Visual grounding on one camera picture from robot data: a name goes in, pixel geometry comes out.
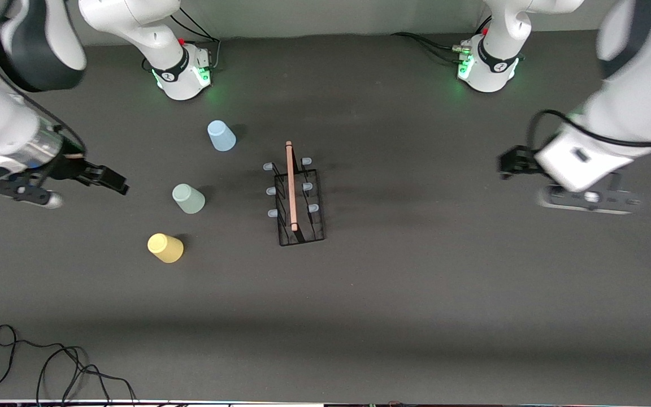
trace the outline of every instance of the wooden handle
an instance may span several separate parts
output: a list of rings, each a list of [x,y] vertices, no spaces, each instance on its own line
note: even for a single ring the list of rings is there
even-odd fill
[[[288,162],[288,200],[290,201],[290,230],[298,231],[298,213],[295,206],[295,171],[293,170],[293,144],[285,142],[285,152]]]

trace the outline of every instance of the yellow cup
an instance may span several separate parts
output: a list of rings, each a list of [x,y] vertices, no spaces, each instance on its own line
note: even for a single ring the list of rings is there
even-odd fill
[[[183,242],[163,233],[152,235],[147,241],[147,249],[165,263],[174,263],[184,252]]]

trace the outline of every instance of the gray wall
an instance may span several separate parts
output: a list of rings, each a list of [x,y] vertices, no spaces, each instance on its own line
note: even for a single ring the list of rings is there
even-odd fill
[[[77,2],[69,3],[85,45],[124,44],[111,34],[90,28]],[[532,22],[536,31],[594,30],[613,3],[615,0],[584,0],[570,15],[532,15]],[[473,30],[483,13],[488,15],[479,0],[183,0],[183,8],[211,34],[222,38],[465,33]],[[180,13],[176,16],[184,20]],[[166,23],[178,36],[194,39],[171,20]]]

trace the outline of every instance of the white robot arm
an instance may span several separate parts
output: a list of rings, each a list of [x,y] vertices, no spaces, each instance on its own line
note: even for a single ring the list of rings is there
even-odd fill
[[[600,27],[597,56],[602,88],[570,118],[552,110],[537,114],[531,134],[544,114],[560,116],[565,124],[541,149],[527,142],[502,155],[503,177],[545,173],[572,192],[566,195],[598,207],[615,190],[598,190],[594,184],[651,153],[651,0],[621,0],[610,10]]]
[[[480,92],[496,92],[514,76],[517,55],[532,33],[530,13],[571,13],[584,0],[485,0],[491,9],[488,33],[462,41],[473,50],[464,56],[457,77]]]
[[[63,0],[21,0],[10,19],[0,18],[0,68],[19,88],[38,92],[76,86],[86,59]],[[5,13],[13,1],[7,4]],[[65,124],[40,118],[13,88],[0,81],[0,194],[54,208],[61,197],[41,188],[46,178],[103,185],[121,194],[125,178],[86,162],[86,150],[63,137]]]
[[[142,52],[158,86],[178,101],[194,98],[210,85],[206,49],[181,44],[157,21],[179,10],[179,0],[80,0],[80,12],[95,30],[115,34]]]

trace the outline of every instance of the gray table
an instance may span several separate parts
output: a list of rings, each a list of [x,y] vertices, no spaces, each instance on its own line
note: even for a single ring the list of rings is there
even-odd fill
[[[52,182],[56,211],[0,197],[0,323],[84,346],[147,399],[651,405],[651,155],[625,217],[536,206],[544,178],[496,173],[535,111],[599,87],[593,50],[535,33],[480,94],[404,38],[227,41],[214,87],[178,103],[134,47],[89,49],[82,85],[37,98],[132,189]],[[261,165],[286,140],[321,173],[324,242],[280,248],[266,217]],[[178,263],[147,252],[155,232],[183,238]],[[23,348],[0,397],[33,397],[47,354]],[[52,365],[49,396],[69,374]]]

